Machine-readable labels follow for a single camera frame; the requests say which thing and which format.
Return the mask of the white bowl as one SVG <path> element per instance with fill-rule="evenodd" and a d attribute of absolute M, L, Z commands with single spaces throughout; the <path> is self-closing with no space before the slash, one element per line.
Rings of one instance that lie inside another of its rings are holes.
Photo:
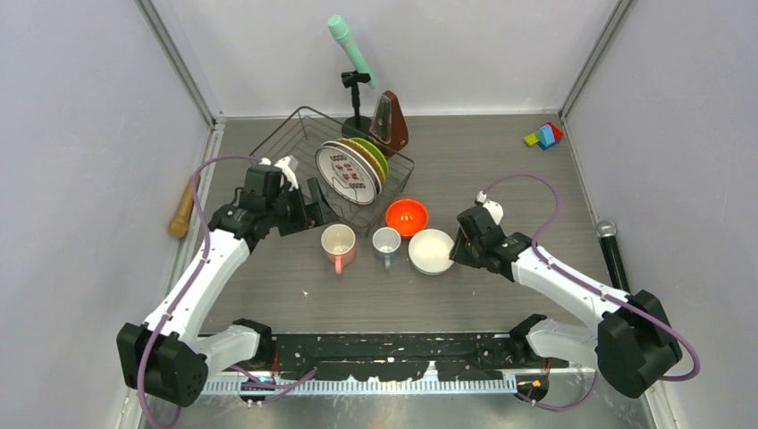
<path fill-rule="evenodd" d="M 450 259 L 453 245 L 454 240 L 444 231 L 422 230 L 408 244 L 409 260 L 420 273 L 427 275 L 445 273 L 453 265 Z"/>

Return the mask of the pink mug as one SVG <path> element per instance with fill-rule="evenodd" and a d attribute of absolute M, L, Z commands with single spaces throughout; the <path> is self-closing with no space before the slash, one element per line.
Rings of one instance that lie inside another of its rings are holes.
<path fill-rule="evenodd" d="M 355 259 L 356 241 L 355 232 L 346 224 L 333 224 L 323 231 L 321 245 L 337 274 L 343 274 Z"/>

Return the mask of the black wire dish rack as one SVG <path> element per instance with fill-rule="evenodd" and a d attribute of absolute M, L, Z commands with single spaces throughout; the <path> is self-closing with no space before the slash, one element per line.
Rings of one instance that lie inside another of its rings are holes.
<path fill-rule="evenodd" d="M 340 221 L 362 235 L 384 225 L 387 208 L 415 168 L 410 158 L 367 132 L 345 127 L 340 119 L 308 106 L 297 108 L 251 154 L 272 161 L 293 156 L 303 191 L 308 192 L 307 180 L 318 180 Z"/>

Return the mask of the small plate with red characters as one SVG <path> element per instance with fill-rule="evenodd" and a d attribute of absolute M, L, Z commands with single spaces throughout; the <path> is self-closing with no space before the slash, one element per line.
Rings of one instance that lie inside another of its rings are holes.
<path fill-rule="evenodd" d="M 316 165 L 326 182 L 348 201 L 362 206 L 375 201 L 375 175 L 346 148 L 322 145 L 316 151 Z"/>

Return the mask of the orange bowl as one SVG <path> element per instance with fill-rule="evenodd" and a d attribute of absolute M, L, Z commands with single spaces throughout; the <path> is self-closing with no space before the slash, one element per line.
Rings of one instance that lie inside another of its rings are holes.
<path fill-rule="evenodd" d="M 384 220 L 386 225 L 396 230 L 403 239 L 411 239 L 426 228 L 429 215 L 421 202 L 403 198 L 388 206 Z"/>

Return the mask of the grey mug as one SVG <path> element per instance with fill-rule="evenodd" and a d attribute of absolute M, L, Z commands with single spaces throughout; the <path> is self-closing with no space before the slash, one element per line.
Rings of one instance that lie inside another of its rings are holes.
<path fill-rule="evenodd" d="M 386 270 L 392 268 L 392 260 L 400 250 L 402 238 L 392 227 L 379 228 L 372 237 L 372 245 L 377 257 L 382 261 Z"/>

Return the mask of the woven bamboo tray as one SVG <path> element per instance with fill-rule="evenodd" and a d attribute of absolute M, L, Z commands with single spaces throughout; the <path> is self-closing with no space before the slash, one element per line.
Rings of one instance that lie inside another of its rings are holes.
<path fill-rule="evenodd" d="M 364 141 L 358 138 L 348 139 L 340 138 L 337 142 L 342 143 L 349 148 L 358 152 L 374 169 L 379 177 L 379 181 L 382 185 L 385 184 L 387 175 L 385 169 L 382 167 L 379 158 L 365 145 Z"/>

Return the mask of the lime green plate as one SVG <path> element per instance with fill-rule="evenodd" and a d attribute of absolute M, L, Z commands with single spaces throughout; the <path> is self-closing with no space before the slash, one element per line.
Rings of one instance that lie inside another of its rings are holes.
<path fill-rule="evenodd" d="M 381 166 L 383 170 L 383 177 L 386 180 L 389 177 L 389 164 L 387 161 L 387 158 L 384 156 L 382 151 L 371 141 L 367 139 L 362 139 L 359 137 L 352 137 L 353 141 L 357 142 L 361 147 L 368 150 L 372 156 L 378 161 L 379 165 Z"/>

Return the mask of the large green-rimmed plate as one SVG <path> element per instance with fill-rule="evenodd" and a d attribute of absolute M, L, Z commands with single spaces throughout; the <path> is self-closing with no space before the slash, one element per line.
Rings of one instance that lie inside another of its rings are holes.
<path fill-rule="evenodd" d="M 381 165 L 355 140 L 327 140 L 316 151 L 316 166 L 329 186 L 358 205 L 374 202 L 383 190 Z"/>

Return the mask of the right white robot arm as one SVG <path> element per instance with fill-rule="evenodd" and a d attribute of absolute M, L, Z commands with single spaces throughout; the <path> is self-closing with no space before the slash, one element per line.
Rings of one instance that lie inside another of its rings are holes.
<path fill-rule="evenodd" d="M 510 343 L 519 365 L 542 358 L 579 364 L 635 399 L 681 361 L 684 342 L 652 293 L 628 294 L 564 265 L 525 234 L 506 234 L 485 205 L 463 211 L 457 221 L 452 261 L 535 290 L 581 321 L 575 326 L 537 315 L 519 326 L 520 336 Z"/>

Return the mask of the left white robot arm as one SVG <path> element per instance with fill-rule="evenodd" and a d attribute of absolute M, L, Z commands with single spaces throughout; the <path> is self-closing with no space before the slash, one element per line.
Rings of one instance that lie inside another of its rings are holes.
<path fill-rule="evenodd" d="M 193 404 L 209 377 L 241 362 L 254 370 L 274 358 L 269 326 L 238 319 L 226 330 L 199 334 L 226 283 L 271 230 L 281 236 L 334 223 L 318 179 L 302 189 L 286 167 L 253 165 L 238 200 L 220 206 L 204 227 L 203 243 L 165 301 L 116 337 L 126 384 L 180 408 Z"/>

